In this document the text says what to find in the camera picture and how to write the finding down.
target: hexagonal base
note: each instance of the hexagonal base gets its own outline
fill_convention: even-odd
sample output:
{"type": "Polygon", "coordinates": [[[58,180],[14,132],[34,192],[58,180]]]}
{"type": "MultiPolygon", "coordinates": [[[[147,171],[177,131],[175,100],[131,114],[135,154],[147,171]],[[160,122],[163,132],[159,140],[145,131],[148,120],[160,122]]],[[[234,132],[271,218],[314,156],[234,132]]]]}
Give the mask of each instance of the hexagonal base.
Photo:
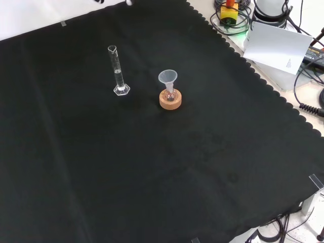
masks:
{"type": "Polygon", "coordinates": [[[119,90],[118,89],[118,86],[116,86],[113,91],[118,95],[118,96],[121,96],[121,95],[126,95],[128,94],[128,92],[130,91],[130,87],[128,85],[125,84],[125,89],[124,90],[119,90]]]}

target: scalloped edge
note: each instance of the scalloped edge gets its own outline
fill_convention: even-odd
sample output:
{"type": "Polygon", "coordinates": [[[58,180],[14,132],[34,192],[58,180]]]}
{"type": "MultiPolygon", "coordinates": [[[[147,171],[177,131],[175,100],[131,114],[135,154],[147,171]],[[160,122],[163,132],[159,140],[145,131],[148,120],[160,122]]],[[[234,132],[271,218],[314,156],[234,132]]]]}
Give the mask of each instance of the scalloped edge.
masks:
{"type": "Polygon", "coordinates": [[[287,102],[287,99],[286,99],[285,97],[281,96],[280,92],[275,91],[275,90],[273,89],[273,86],[270,85],[269,82],[268,82],[267,80],[261,78],[261,76],[260,76],[260,75],[255,71],[255,69],[252,67],[251,63],[247,62],[247,60],[246,60],[244,57],[242,57],[240,53],[236,52],[235,49],[234,49],[233,47],[231,47],[231,45],[230,45],[230,43],[227,41],[227,39],[224,38],[224,36],[222,36],[220,33],[218,33],[218,31],[214,29],[214,27],[209,23],[209,21],[206,20],[206,18],[205,18],[205,17],[204,17],[204,16],[203,16],[203,15],[202,15],[198,10],[196,10],[196,9],[191,5],[191,3],[188,2],[188,0],[182,0],[182,1],[184,1],[184,2],[186,3],[186,5],[188,5],[188,7],[189,7],[190,9],[192,9],[193,12],[194,12],[198,17],[200,17],[200,18],[204,21],[204,24],[208,25],[208,26],[211,28],[211,30],[212,30],[213,32],[215,32],[215,33],[216,33],[216,34],[221,38],[222,41],[225,42],[225,45],[226,45],[227,48],[229,48],[232,52],[235,53],[236,56],[240,57],[240,58],[245,62],[245,65],[248,66],[249,70],[250,70],[250,71],[251,71],[251,72],[252,72],[252,73],[253,73],[253,74],[254,74],[254,75],[255,75],[255,76],[256,76],[256,77],[257,77],[257,78],[258,78],[258,79],[263,83],[263,84],[265,84],[266,89],[272,90],[273,94],[274,94],[276,97],[279,97],[280,99],[282,99],[282,100],[285,102],[284,105],[287,107],[287,109],[290,109],[290,110],[293,111],[293,115],[296,116],[297,119],[299,119],[299,120],[302,119],[302,120],[303,120],[303,122],[305,123],[305,129],[309,129],[310,132],[312,132],[312,133],[314,133],[315,135],[317,135],[318,137],[324,139],[324,137],[322,136],[321,132],[320,132],[319,130],[315,129],[315,128],[313,127],[313,125],[312,125],[310,122],[307,121],[307,118],[306,118],[305,116],[303,116],[303,115],[300,113],[300,111],[299,111],[298,109],[294,108],[294,106],[293,106],[292,103],[287,102]]]}

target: cable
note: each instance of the cable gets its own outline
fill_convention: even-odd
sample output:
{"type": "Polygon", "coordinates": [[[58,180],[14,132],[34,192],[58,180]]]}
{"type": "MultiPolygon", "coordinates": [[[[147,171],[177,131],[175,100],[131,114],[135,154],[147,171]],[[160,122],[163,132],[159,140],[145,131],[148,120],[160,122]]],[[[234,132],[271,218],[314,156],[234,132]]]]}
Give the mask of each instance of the cable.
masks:
{"type": "Polygon", "coordinates": [[[302,25],[302,18],[303,18],[303,5],[304,5],[304,0],[302,0],[302,4],[301,4],[301,7],[300,7],[300,22],[299,22],[299,28],[300,26],[302,25]]]}
{"type": "Polygon", "coordinates": [[[297,240],[296,238],[293,238],[290,234],[288,234],[287,233],[287,235],[290,237],[290,238],[292,238],[292,239],[294,239],[295,241],[297,241],[297,242],[299,242],[299,243],[304,243],[304,242],[302,242],[302,241],[300,241],[300,240],[297,240]]]}
{"type": "Polygon", "coordinates": [[[319,81],[324,84],[323,80],[320,78],[320,76],[318,75],[318,73],[316,72],[316,68],[314,68],[313,73],[315,74],[315,76],[319,79],[319,81]]]}
{"type": "Polygon", "coordinates": [[[290,238],[294,239],[295,241],[297,241],[297,242],[299,242],[299,243],[304,243],[304,242],[302,242],[302,241],[300,241],[300,240],[297,240],[297,239],[293,238],[293,237],[292,237],[290,234],[288,234],[288,233],[289,233],[290,231],[292,231],[292,230],[294,230],[294,229],[297,229],[298,227],[302,226],[304,223],[306,223],[307,220],[310,218],[310,216],[313,214],[314,209],[315,209],[315,208],[313,208],[312,212],[310,213],[310,215],[307,217],[307,219],[306,219],[303,223],[301,223],[300,225],[296,226],[295,228],[292,228],[292,229],[289,230],[289,231],[287,231],[287,229],[286,229],[286,234],[287,234],[290,238]]]}
{"type": "MultiPolygon", "coordinates": [[[[298,33],[304,32],[306,35],[311,36],[309,33],[307,33],[305,30],[303,30],[302,28],[298,27],[290,17],[287,18],[287,20],[292,24],[292,26],[297,30],[298,33]]],[[[316,41],[317,43],[321,44],[324,47],[324,44],[322,42],[320,42],[318,39],[313,37],[313,40],[316,41]]]]}
{"type": "Polygon", "coordinates": [[[210,17],[210,23],[212,24],[212,26],[221,34],[223,35],[227,35],[227,36],[233,36],[233,35],[238,35],[238,34],[242,34],[242,33],[246,33],[249,30],[249,26],[252,22],[251,18],[250,18],[250,14],[252,12],[252,9],[249,7],[251,0],[240,0],[238,2],[235,2],[238,4],[238,9],[233,8],[233,7],[228,7],[226,6],[226,3],[223,3],[222,0],[214,0],[214,7],[216,12],[210,17]],[[221,11],[222,7],[226,7],[228,9],[233,9],[235,11],[238,11],[238,15],[239,16],[243,16],[243,20],[237,24],[228,24],[224,21],[221,20],[221,18],[219,17],[219,12],[221,11]],[[233,29],[241,29],[241,28],[245,28],[245,30],[243,31],[239,31],[236,33],[225,33],[222,29],[220,29],[218,26],[216,26],[213,23],[213,17],[216,15],[216,17],[219,20],[220,24],[225,25],[225,28],[229,29],[229,28],[233,28],[233,29]]]}
{"type": "Polygon", "coordinates": [[[276,242],[277,240],[279,240],[282,237],[282,234],[284,232],[284,226],[282,225],[282,221],[280,220],[279,217],[276,217],[276,222],[279,225],[279,232],[276,236],[274,237],[265,237],[263,236],[260,231],[258,230],[258,237],[260,238],[260,240],[264,241],[264,242],[276,242]]]}
{"type": "Polygon", "coordinates": [[[313,212],[314,212],[314,209],[315,209],[315,207],[313,207],[312,212],[310,213],[310,215],[307,217],[307,219],[306,219],[303,223],[301,223],[300,225],[296,226],[295,228],[292,228],[292,229],[288,230],[287,233],[289,233],[290,231],[293,231],[294,229],[299,228],[299,227],[302,226],[304,223],[306,223],[307,220],[310,218],[310,216],[312,216],[312,214],[313,214],[313,212]]]}
{"type": "Polygon", "coordinates": [[[281,18],[287,18],[292,10],[292,8],[288,8],[288,3],[289,3],[289,0],[285,0],[285,2],[283,3],[282,5],[282,14],[279,14],[277,16],[270,16],[270,15],[267,15],[265,14],[264,12],[261,11],[261,9],[259,8],[259,6],[257,5],[257,1],[254,0],[254,5],[255,5],[255,8],[258,10],[258,12],[262,15],[264,15],[265,17],[267,18],[270,18],[270,19],[281,19],[281,18]]]}
{"type": "Polygon", "coordinates": [[[321,116],[321,117],[324,117],[324,109],[320,109],[320,108],[316,108],[316,107],[312,107],[312,106],[309,106],[309,105],[306,105],[306,104],[303,104],[299,101],[299,99],[297,98],[297,94],[296,94],[296,83],[297,83],[297,80],[299,78],[299,76],[302,74],[303,71],[305,71],[305,69],[307,67],[309,67],[311,64],[313,64],[314,62],[317,62],[319,60],[322,60],[324,59],[324,57],[321,57],[321,58],[317,58],[313,61],[311,61],[310,63],[308,63],[306,66],[302,67],[302,70],[299,72],[299,74],[297,75],[296,77],[296,80],[295,80],[295,83],[294,83],[294,95],[295,95],[295,98],[297,100],[297,102],[299,103],[299,108],[303,109],[303,110],[306,110],[308,111],[309,113],[312,113],[312,114],[315,114],[315,115],[318,115],[318,116],[321,116]]]}

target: white paper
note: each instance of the white paper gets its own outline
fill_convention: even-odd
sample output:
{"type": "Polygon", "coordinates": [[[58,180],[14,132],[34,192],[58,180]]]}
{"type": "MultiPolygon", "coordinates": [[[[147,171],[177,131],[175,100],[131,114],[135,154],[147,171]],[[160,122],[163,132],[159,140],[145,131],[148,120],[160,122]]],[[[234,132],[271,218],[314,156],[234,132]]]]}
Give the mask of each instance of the white paper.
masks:
{"type": "Polygon", "coordinates": [[[308,35],[253,22],[243,57],[296,74],[311,42],[308,35]]]}

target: black tablecloth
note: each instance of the black tablecloth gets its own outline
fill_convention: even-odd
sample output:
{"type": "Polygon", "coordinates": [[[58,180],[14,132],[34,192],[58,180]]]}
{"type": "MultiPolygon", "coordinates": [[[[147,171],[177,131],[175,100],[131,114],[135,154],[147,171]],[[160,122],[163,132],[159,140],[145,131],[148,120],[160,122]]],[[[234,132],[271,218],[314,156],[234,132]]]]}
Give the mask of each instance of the black tablecloth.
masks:
{"type": "Polygon", "coordinates": [[[229,242],[316,191],[319,132],[186,1],[66,23],[0,43],[1,242],[229,242]]]}

